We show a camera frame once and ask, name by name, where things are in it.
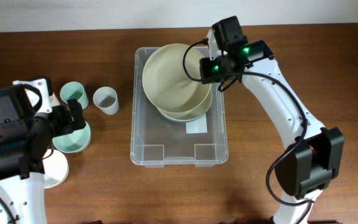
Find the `beige bowl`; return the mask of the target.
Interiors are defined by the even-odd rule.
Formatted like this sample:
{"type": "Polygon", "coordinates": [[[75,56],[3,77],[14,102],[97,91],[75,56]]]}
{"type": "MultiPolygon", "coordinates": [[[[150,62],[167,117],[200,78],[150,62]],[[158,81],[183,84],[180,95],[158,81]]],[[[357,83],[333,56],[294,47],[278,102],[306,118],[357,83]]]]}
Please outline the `beige bowl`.
{"type": "Polygon", "coordinates": [[[174,113],[192,110],[210,92],[210,84],[197,80],[204,55],[186,44],[168,44],[156,50],[145,63],[142,84],[156,107],[174,113]]]}
{"type": "Polygon", "coordinates": [[[209,90],[207,97],[204,99],[202,103],[200,103],[196,108],[191,109],[186,112],[174,113],[161,110],[165,115],[173,118],[173,119],[180,119],[186,122],[193,121],[198,119],[200,116],[204,115],[210,108],[213,100],[213,92],[212,89],[209,90]]]}

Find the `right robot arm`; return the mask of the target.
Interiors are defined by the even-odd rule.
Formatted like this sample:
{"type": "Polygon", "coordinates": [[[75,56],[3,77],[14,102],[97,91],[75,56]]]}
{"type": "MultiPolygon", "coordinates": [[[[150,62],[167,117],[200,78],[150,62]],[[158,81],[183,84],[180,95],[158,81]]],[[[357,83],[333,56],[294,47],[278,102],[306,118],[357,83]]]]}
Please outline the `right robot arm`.
{"type": "Polygon", "coordinates": [[[301,102],[285,80],[273,52],[263,40],[249,42],[236,16],[213,24],[202,41],[209,57],[200,61],[201,82],[242,83],[258,99],[275,125],[285,148],[265,178],[273,193],[274,174],[283,193],[271,223],[307,223],[322,191],[339,175],[344,136],[339,128],[327,129],[301,102]]]}

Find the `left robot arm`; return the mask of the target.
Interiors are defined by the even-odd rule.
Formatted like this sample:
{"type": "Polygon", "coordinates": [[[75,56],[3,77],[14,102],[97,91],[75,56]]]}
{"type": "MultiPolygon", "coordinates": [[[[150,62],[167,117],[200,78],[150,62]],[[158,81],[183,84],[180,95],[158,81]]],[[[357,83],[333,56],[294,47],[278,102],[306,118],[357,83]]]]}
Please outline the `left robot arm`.
{"type": "Polygon", "coordinates": [[[0,89],[0,223],[46,223],[44,155],[55,137],[86,126],[76,99],[51,106],[48,77],[0,89]]]}

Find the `beige cup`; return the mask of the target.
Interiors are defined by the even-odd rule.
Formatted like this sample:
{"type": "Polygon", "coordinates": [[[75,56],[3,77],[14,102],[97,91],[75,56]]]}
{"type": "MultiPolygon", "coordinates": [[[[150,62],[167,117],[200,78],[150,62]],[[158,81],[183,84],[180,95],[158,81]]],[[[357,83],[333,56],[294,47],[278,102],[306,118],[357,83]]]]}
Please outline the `beige cup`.
{"type": "Polygon", "coordinates": [[[55,96],[55,94],[53,93],[52,96],[49,96],[49,102],[50,102],[50,106],[53,108],[54,106],[59,106],[60,102],[58,100],[58,98],[55,96]]]}

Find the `mint green bowl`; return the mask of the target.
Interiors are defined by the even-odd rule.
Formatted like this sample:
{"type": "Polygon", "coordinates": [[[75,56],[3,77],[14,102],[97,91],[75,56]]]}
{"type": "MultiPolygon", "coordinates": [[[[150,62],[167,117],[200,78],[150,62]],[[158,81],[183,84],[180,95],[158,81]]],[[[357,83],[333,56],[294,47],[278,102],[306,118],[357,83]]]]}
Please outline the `mint green bowl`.
{"type": "Polygon", "coordinates": [[[83,151],[91,142],[91,128],[88,123],[83,129],[71,134],[55,137],[52,144],[55,149],[63,153],[77,153],[83,151]]]}

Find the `mint green cup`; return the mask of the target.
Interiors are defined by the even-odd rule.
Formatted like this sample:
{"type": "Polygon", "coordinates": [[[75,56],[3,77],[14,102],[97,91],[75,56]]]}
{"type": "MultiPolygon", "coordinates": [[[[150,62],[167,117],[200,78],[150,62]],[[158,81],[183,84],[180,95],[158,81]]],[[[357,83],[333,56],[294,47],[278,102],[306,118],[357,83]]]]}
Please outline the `mint green cup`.
{"type": "Polygon", "coordinates": [[[83,109],[89,105],[85,88],[79,82],[68,82],[64,84],[60,90],[60,98],[64,103],[68,103],[68,100],[75,99],[83,109]]]}

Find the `grey cup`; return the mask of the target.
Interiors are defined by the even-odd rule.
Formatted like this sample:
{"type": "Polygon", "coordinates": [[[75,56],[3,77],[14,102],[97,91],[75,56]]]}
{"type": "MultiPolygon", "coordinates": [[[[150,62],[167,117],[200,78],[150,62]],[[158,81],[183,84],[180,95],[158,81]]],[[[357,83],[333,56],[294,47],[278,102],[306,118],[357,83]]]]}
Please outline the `grey cup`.
{"type": "Polygon", "coordinates": [[[93,103],[107,115],[114,115],[119,111],[117,93],[113,88],[108,86],[103,86],[95,91],[93,103]]]}

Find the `white bowl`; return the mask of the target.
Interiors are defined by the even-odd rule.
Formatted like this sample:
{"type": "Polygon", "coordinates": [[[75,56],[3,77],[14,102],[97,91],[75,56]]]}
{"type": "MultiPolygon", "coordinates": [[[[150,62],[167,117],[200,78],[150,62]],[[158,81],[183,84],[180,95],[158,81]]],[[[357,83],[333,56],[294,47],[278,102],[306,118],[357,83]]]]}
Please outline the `white bowl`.
{"type": "Polygon", "coordinates": [[[67,158],[60,151],[47,149],[43,158],[45,170],[45,189],[60,185],[68,176],[69,166],[67,158]]]}

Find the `white label in bin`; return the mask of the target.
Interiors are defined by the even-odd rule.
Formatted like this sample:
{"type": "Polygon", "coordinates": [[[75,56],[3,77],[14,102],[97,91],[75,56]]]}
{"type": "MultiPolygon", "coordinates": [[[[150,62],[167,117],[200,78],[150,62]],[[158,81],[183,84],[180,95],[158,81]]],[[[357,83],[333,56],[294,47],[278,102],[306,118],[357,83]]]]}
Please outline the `white label in bin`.
{"type": "Polygon", "coordinates": [[[187,134],[202,134],[208,132],[206,114],[200,116],[198,119],[186,123],[187,134]]]}

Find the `clear plastic storage bin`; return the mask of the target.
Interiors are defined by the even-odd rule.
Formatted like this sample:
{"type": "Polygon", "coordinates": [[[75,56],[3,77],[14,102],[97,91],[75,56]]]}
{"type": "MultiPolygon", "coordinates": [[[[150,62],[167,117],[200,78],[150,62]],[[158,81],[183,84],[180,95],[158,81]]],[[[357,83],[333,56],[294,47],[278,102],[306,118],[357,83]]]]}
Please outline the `clear plastic storage bin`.
{"type": "Polygon", "coordinates": [[[145,95],[142,71],[155,51],[155,47],[141,47],[135,53],[131,161],[145,167],[212,167],[225,163],[229,149],[223,93],[212,85],[213,100],[206,112],[208,132],[187,134],[186,123],[164,118],[145,95]]]}

